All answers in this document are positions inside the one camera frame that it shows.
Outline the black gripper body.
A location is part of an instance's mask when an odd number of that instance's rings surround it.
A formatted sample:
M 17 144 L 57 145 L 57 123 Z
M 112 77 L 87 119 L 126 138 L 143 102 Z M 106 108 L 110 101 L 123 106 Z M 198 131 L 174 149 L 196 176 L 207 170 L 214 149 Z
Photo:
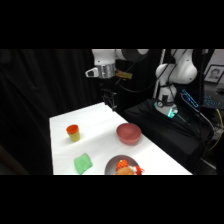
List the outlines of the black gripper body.
M 108 105 L 108 101 L 110 101 L 112 104 L 113 102 L 116 102 L 116 93 L 110 89 L 102 89 L 101 97 L 106 105 Z

